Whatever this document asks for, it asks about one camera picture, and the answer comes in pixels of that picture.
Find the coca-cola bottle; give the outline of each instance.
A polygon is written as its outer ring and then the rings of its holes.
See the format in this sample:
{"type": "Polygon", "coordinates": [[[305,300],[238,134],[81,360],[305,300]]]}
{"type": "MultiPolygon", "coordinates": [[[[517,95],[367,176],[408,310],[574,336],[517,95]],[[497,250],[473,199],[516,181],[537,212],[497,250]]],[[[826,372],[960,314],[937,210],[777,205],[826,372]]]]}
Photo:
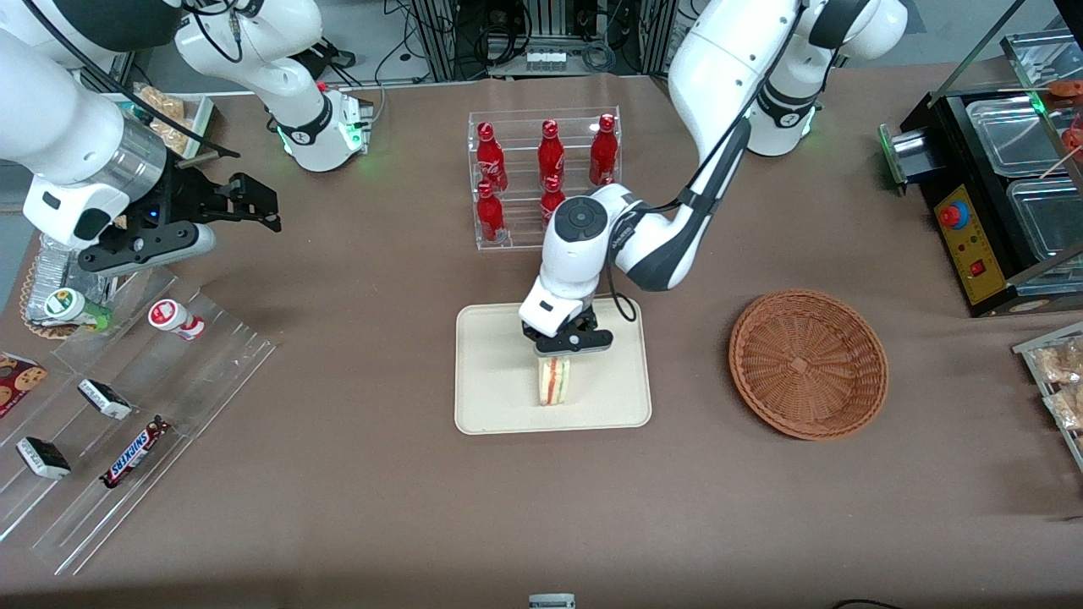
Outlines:
{"type": "Polygon", "coordinates": [[[483,180],[488,180],[496,190],[508,190],[508,170],[504,166],[504,148],[493,134],[493,124],[478,126],[478,167],[483,180]]]}
{"type": "Polygon", "coordinates": [[[564,203],[564,193],[560,192],[560,176],[546,176],[542,186],[545,190],[542,193],[542,228],[545,229],[549,226],[549,220],[557,211],[557,206],[564,203]]]}
{"type": "Polygon", "coordinates": [[[507,238],[504,207],[493,194],[493,183],[486,180],[478,184],[478,221],[481,222],[481,236],[488,243],[500,243],[507,238]]]}
{"type": "Polygon", "coordinates": [[[548,176],[558,176],[564,180],[564,144],[557,134],[557,121],[547,119],[542,122],[542,145],[538,146],[538,181],[544,182],[548,176]]]}
{"type": "Polygon", "coordinates": [[[613,133],[613,126],[616,118],[612,114],[603,114],[598,119],[598,133],[590,144],[590,183],[596,186],[611,184],[616,172],[616,134],[613,133]]]}

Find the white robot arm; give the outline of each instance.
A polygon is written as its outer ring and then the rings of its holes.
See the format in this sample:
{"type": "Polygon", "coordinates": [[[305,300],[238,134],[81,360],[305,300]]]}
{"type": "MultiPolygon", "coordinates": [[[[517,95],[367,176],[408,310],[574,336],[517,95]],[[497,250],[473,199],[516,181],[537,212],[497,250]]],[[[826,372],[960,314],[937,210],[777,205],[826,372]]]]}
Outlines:
{"type": "Polygon", "coordinates": [[[116,275],[209,251],[216,239],[206,223],[213,220],[256,220],[276,232],[280,220],[274,191],[244,173],[219,185],[179,168],[154,132],[65,68],[167,43],[175,33],[197,69],[261,96],[302,167],[334,169],[363,147],[357,101],[325,95],[284,59],[319,40],[314,2],[184,7],[182,20],[182,0],[0,0],[0,158],[35,173],[25,215],[80,250],[88,271],[116,275]],[[197,13],[205,16],[197,21],[197,13]],[[216,39],[236,42],[236,61],[213,50],[216,39]],[[120,216],[126,228],[113,224],[120,216]]]}
{"type": "Polygon", "coordinates": [[[200,74],[256,93],[298,165],[329,171],[362,151],[367,125],[358,100],[321,91],[309,72],[288,59],[323,35],[313,0],[227,0],[198,11],[177,30],[181,56],[200,74]]]}
{"type": "MultiPolygon", "coordinates": [[[[901,38],[905,21],[898,0],[820,0],[811,8],[807,0],[710,2],[669,70],[670,96],[695,141],[700,169],[666,206],[652,207],[625,186],[609,184],[557,208],[546,232],[540,273],[519,309],[523,334],[534,340],[535,352],[549,357],[609,348],[613,335],[598,329],[591,309],[606,264],[615,264],[648,291],[671,289],[684,278],[745,148],[753,141],[769,142],[775,151],[786,145],[779,142],[791,142],[790,150],[796,145],[831,62],[817,77],[815,94],[807,92],[799,104],[787,106],[787,115],[804,108],[798,120],[755,118],[757,113],[778,114],[773,106],[757,104],[774,90],[772,81],[809,78],[804,73],[775,75],[800,73],[814,63],[819,55],[809,62],[799,57],[807,57],[818,43],[836,44],[826,50],[828,57],[846,44],[866,56],[886,52],[901,38]],[[673,219],[661,213],[674,208],[673,219]]],[[[787,95],[786,101],[794,100],[787,95]]]]}

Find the wicker basket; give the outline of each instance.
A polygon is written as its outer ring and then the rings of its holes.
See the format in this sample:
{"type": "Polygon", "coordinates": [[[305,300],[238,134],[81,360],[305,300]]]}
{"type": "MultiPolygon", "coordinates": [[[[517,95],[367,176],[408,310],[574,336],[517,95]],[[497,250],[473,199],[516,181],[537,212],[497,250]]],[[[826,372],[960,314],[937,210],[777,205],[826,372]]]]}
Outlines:
{"type": "Polygon", "coordinates": [[[835,440],[879,413],[887,358],[845,302],[812,290],[768,294],[730,336],[730,372],[748,406],[783,433],[835,440]]]}

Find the small bottle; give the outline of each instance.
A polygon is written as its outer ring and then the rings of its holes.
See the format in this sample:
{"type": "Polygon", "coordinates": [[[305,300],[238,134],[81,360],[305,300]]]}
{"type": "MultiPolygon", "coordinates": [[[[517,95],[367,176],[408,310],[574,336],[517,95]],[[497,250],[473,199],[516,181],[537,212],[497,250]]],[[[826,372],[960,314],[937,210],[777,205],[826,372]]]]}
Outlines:
{"type": "Polygon", "coordinates": [[[546,176],[542,186],[545,189],[542,193],[542,228],[548,229],[557,207],[564,203],[564,193],[560,192],[560,176],[546,176]]]}
{"type": "Polygon", "coordinates": [[[590,183],[596,186],[612,184],[616,173],[616,153],[619,144],[613,127],[616,117],[603,114],[598,119],[598,133],[590,144],[590,183]]]}
{"type": "Polygon", "coordinates": [[[184,340],[195,340],[207,329],[207,324],[203,318],[193,315],[192,311],[184,308],[184,304],[165,298],[154,303],[146,319],[151,325],[158,329],[171,332],[184,340]]]}
{"type": "Polygon", "coordinates": [[[485,180],[478,184],[478,221],[481,222],[481,236],[488,243],[500,243],[508,238],[500,199],[493,194],[493,184],[485,180]]]}
{"type": "Polygon", "coordinates": [[[71,325],[86,326],[91,332],[103,332],[113,321],[113,310],[89,300],[81,293],[62,287],[45,298],[45,314],[71,325]]]}
{"type": "Polygon", "coordinates": [[[560,143],[557,133],[557,121],[547,119],[542,122],[542,145],[538,146],[538,181],[545,182],[549,176],[564,180],[564,144],[560,143]]]}
{"type": "Polygon", "coordinates": [[[478,168],[483,180],[488,180],[497,191],[508,190],[508,170],[504,165],[504,148],[493,134],[493,124],[478,126],[478,168]]]}

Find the brown tablecloth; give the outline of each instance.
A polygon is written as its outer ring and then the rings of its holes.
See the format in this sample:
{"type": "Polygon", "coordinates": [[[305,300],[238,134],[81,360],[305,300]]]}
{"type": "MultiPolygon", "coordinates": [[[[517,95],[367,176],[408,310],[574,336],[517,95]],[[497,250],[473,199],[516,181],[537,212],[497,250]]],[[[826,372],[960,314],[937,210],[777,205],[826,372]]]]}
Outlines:
{"type": "MultiPolygon", "coordinates": [[[[664,93],[394,90],[370,154],[327,174],[282,153],[256,98],[217,99],[218,138],[245,156],[208,173],[274,187],[285,230],[221,223],[175,270],[279,348],[81,574],[49,574],[16,530],[0,606],[1081,606],[1081,529],[1062,521],[1083,514],[1080,472],[1009,351],[1079,315],[967,319],[924,203],[885,185],[876,126],[945,73],[839,70],[796,152],[744,161],[684,283],[632,294],[645,427],[496,437],[455,428],[455,316],[520,300],[539,254],[475,249],[467,114],[619,104],[625,183],[662,203],[696,165],[664,93]],[[798,286],[859,310],[890,363],[883,413],[835,443],[764,425],[727,370],[741,310],[798,286]]],[[[16,313],[5,349],[54,347],[16,313]]]]}

